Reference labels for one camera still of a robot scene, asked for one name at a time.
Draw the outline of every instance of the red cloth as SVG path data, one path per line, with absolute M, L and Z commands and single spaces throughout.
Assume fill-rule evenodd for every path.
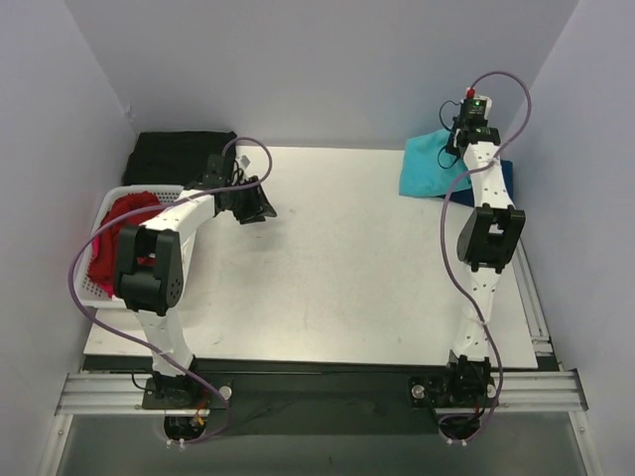
M 159 205 L 159 199 L 149 191 L 131 193 L 117 198 L 110 207 L 110 211 L 101 220 L 100 226 L 112 219 L 132 210 L 144 206 Z M 112 225 L 92 242 L 92 261 L 88 267 L 88 277 L 110 297 L 113 295 L 112 277 L 115 272 L 115 257 L 117 256 L 117 237 L 119 231 L 125 225 L 140 225 L 150 218 L 154 218 L 160 211 L 148 211 L 131 216 L 119 223 Z

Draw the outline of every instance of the white laundry basket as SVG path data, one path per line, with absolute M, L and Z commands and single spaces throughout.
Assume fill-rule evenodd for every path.
M 180 185 L 130 185 L 130 186 L 118 186 L 110 190 L 99 207 L 99 212 L 95 218 L 95 223 L 92 226 L 92 232 L 94 232 L 101 223 L 103 217 L 110 211 L 110 207 L 117 198 L 129 195 L 131 193 L 140 193 L 142 191 L 149 191 L 154 194 L 161 203 L 172 203 L 181 194 L 183 187 Z M 194 232 L 185 243 L 181 245 L 181 256 L 183 260 L 183 276 L 184 276 L 184 291 L 188 281 L 188 271 L 190 270 L 191 250 L 194 244 Z M 85 306 L 109 308 L 109 309 L 124 309 L 126 307 L 123 299 L 119 297 L 108 297 L 108 293 L 103 291 L 95 283 L 93 283 L 88 277 L 88 266 L 92 259 L 92 247 L 89 246 L 83 252 L 79 267 L 77 268 L 77 275 L 75 276 L 75 289 L 79 300 Z

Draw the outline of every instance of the wall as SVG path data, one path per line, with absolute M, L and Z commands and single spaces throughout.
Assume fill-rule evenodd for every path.
M 628 0 L 580 2 L 534 83 L 530 127 L 510 152 L 541 302 L 559 356 L 580 370 L 610 475 L 635 472 L 627 370 L 635 333 L 633 15 Z
M 399 148 L 438 129 L 441 103 L 483 72 L 531 84 L 576 0 L 66 4 L 137 132 L 232 128 L 271 145 Z M 492 118 L 504 125 L 522 95 L 494 81 Z
M 134 134 L 62 1 L 0 5 L 0 473 L 32 475 L 87 326 L 65 288 Z

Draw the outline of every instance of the purple cable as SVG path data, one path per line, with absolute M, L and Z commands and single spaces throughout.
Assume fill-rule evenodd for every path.
M 523 82 L 523 80 L 520 77 L 518 77 L 517 75 L 515 75 L 515 74 L 513 74 L 511 72 L 507 72 L 507 71 L 490 71 L 490 72 L 487 72 L 487 73 L 483 74 L 482 76 L 478 77 L 472 83 L 471 87 L 474 87 L 481 79 L 484 79 L 485 77 L 492 76 L 492 75 L 503 75 L 503 76 L 511 77 L 512 79 L 516 80 L 516 82 L 518 82 L 520 84 L 520 86 L 523 88 L 523 91 L 525 92 L 525 97 L 527 99 L 527 112 L 525 113 L 525 120 L 523 121 L 521 126 L 518 128 L 518 130 L 498 148 L 498 150 L 496 151 L 496 153 L 492 157 L 492 161 L 491 162 L 489 162 L 485 167 L 481 167 L 479 169 L 474 169 L 472 171 L 467 171 L 467 172 L 462 173 L 460 176 L 455 178 L 454 181 L 451 183 L 447 193 L 445 194 L 444 205 L 443 205 L 442 210 L 441 210 L 441 232 L 440 232 L 440 237 L 441 237 L 441 254 L 442 254 L 442 257 L 444 259 L 444 266 L 445 266 L 445 270 L 447 271 L 447 275 L 449 276 L 449 279 L 452 281 L 452 284 L 454 285 L 454 287 L 462 295 L 464 295 L 465 298 L 467 300 L 469 300 L 469 302 L 474 307 L 474 310 L 476 311 L 476 314 L 478 315 L 478 319 L 482 323 L 483 330 L 485 331 L 485 335 L 487 336 L 487 339 L 489 340 L 489 343 L 492 346 L 492 351 L 494 352 L 494 358 L 496 359 L 496 365 L 498 366 L 498 386 L 496 387 L 496 393 L 494 394 L 494 398 L 492 400 L 492 405 L 489 408 L 489 411 L 487 412 L 487 415 L 485 416 L 485 419 L 483 420 L 483 422 L 480 425 L 479 429 L 477 431 L 475 431 L 473 434 L 471 434 L 469 437 L 467 437 L 465 439 L 456 439 L 456 438 L 453 438 L 453 437 L 448 436 L 447 434 L 443 433 L 441 428 L 439 429 L 439 432 L 440 432 L 441 436 L 448 438 L 448 441 L 450 443 L 462 443 L 463 441 L 465 441 L 465 443 L 469 443 L 475 437 L 477 437 L 480 433 L 482 433 L 487 428 L 487 426 L 489 425 L 492 417 L 494 416 L 494 412 L 496 411 L 496 407 L 498 406 L 498 400 L 500 399 L 500 393 L 503 390 L 503 363 L 501 361 L 500 352 L 498 351 L 498 347 L 496 346 L 496 343 L 494 342 L 494 338 L 492 337 L 492 334 L 491 334 L 491 332 L 489 330 L 489 327 L 488 327 L 487 323 L 485 322 L 485 317 L 483 316 L 483 312 L 480 309 L 480 306 L 478 305 L 476 300 L 465 290 L 465 288 L 463 286 L 460 285 L 460 283 L 456 279 L 456 276 L 454 275 L 454 272 L 453 272 L 451 266 L 449 265 L 449 258 L 447 257 L 447 244 L 445 243 L 445 221 L 446 221 L 446 216 L 447 216 L 447 207 L 449 206 L 449 198 L 451 197 L 451 195 L 454 192 L 454 189 L 456 188 L 458 183 L 461 180 L 463 180 L 466 177 L 468 177 L 468 176 L 471 176 L 471 175 L 474 175 L 474 174 L 478 174 L 478 173 L 484 172 L 484 171 L 492 168 L 494 166 L 494 160 L 498 156 L 500 156 L 501 152 L 503 152 L 503 149 L 505 149 L 507 146 L 509 146 L 518 136 L 520 136 L 520 134 L 523 132 L 525 127 L 527 127 L 527 123 L 529 122 L 529 118 L 530 118 L 530 116 L 532 114 L 532 97 L 531 97 L 531 94 L 529 93 L 529 88 L 527 87 L 527 85 Z M 441 418 L 439 418 L 439 424 L 443 423 L 445 420 L 452 419 L 454 417 L 472 417 L 472 415 L 466 415 L 466 414 L 445 415 L 445 416 L 442 416 Z
M 195 198 L 199 198 L 201 196 L 205 196 L 205 195 L 214 195 L 216 193 L 222 193 L 224 191 L 237 191 L 237 190 L 245 190 L 247 188 L 253 188 L 254 186 L 258 186 L 260 183 L 262 183 L 263 181 L 265 181 L 267 179 L 267 177 L 269 176 L 269 174 L 271 173 L 271 170 L 274 166 L 273 163 L 273 158 L 271 157 L 271 152 L 269 152 L 269 149 L 267 149 L 267 146 L 265 146 L 262 142 L 256 140 L 256 139 L 252 139 L 251 137 L 237 137 L 235 139 L 232 139 L 231 141 L 229 141 L 225 147 L 222 150 L 222 156 L 225 156 L 225 154 L 227 153 L 227 151 L 229 150 L 229 148 L 234 145 L 235 143 L 239 142 L 239 141 L 249 141 L 249 142 L 253 142 L 254 144 L 260 146 L 264 151 L 265 154 L 267 155 L 267 160 L 269 161 L 269 167 L 267 168 L 267 172 L 265 172 L 265 174 L 258 180 L 253 181 L 251 183 L 247 183 L 244 185 L 233 185 L 233 186 L 225 186 L 222 188 L 215 188 L 212 190 L 203 190 L 199 193 L 195 193 L 194 195 L 190 195 L 187 198 L 182 198 L 180 200 L 177 200 L 173 203 L 166 203 L 166 204 L 161 204 L 161 205 L 152 205 L 152 206 L 145 206 L 143 208 L 138 208 L 136 210 L 132 210 L 129 211 L 128 213 L 125 213 L 121 216 L 118 216 L 117 218 L 109 221 L 108 223 L 106 223 L 105 225 L 101 226 L 100 228 L 98 228 L 91 236 L 90 238 L 88 238 L 88 240 L 84 243 L 84 245 L 81 247 L 81 249 L 79 250 L 79 252 L 77 253 L 77 255 L 72 259 L 72 262 L 70 263 L 70 268 L 68 269 L 68 290 L 70 292 L 70 298 L 72 299 L 72 301 L 74 302 L 74 304 L 77 306 L 77 308 L 79 309 L 79 311 L 93 324 L 98 325 L 99 327 L 107 330 L 108 332 L 111 332 L 115 335 L 118 335 L 119 337 L 122 337 L 124 339 L 130 340 L 131 342 L 135 342 L 139 345 L 143 345 L 144 347 L 146 347 L 147 349 L 150 349 L 151 351 L 155 352 L 157 355 L 159 355 L 162 359 L 164 359 L 166 362 L 168 362 L 170 365 L 172 365 L 174 368 L 176 368 L 177 370 L 185 373 L 188 377 L 196 380 L 198 383 L 200 383 L 203 387 L 205 387 L 207 390 L 209 390 L 211 392 L 212 395 L 214 395 L 215 397 L 217 397 L 222 404 L 225 406 L 226 410 L 227 410 L 227 421 L 225 422 L 225 424 L 223 426 L 221 426 L 218 429 L 215 429 L 214 431 L 211 432 L 205 432 L 203 435 L 201 435 L 199 438 L 197 439 L 192 439 L 190 441 L 186 441 L 186 443 L 198 443 L 201 441 L 205 441 L 208 440 L 214 436 L 217 436 L 219 434 L 221 434 L 223 431 L 225 431 L 228 427 L 229 424 L 231 423 L 231 408 L 229 406 L 229 402 L 220 394 L 220 392 L 218 392 L 218 390 L 216 390 L 214 387 L 212 387 L 206 380 L 204 380 L 203 378 L 199 377 L 197 374 L 195 374 L 194 372 L 191 372 L 189 369 L 186 369 L 184 366 L 180 365 L 177 361 L 175 361 L 172 357 L 170 357 L 169 355 L 166 355 L 163 353 L 163 351 L 157 347 L 156 345 L 151 344 L 150 342 L 146 342 L 144 340 L 138 339 L 137 337 L 127 334 L 126 332 L 123 332 L 119 329 L 116 329 L 115 327 L 112 327 L 111 325 L 106 324 L 105 322 L 102 322 L 101 320 L 99 320 L 95 313 L 90 312 L 79 300 L 79 296 L 77 295 L 77 291 L 75 290 L 75 286 L 74 286 L 74 274 L 75 274 L 75 268 L 77 267 L 77 263 L 79 262 L 81 255 L 83 254 L 84 250 L 90 246 L 90 244 L 92 243 L 92 241 L 99 236 L 101 233 L 103 233 L 105 230 L 107 230 L 108 228 L 110 228 L 111 226 L 113 226 L 116 223 L 119 223 L 123 220 L 126 220 L 127 218 L 130 218 L 131 216 L 134 215 L 138 215 L 140 213 L 145 213 L 148 211 L 162 211 L 165 210 L 166 208 L 171 208 L 174 206 L 179 206 L 183 203 L 187 203 L 190 200 L 193 200 Z

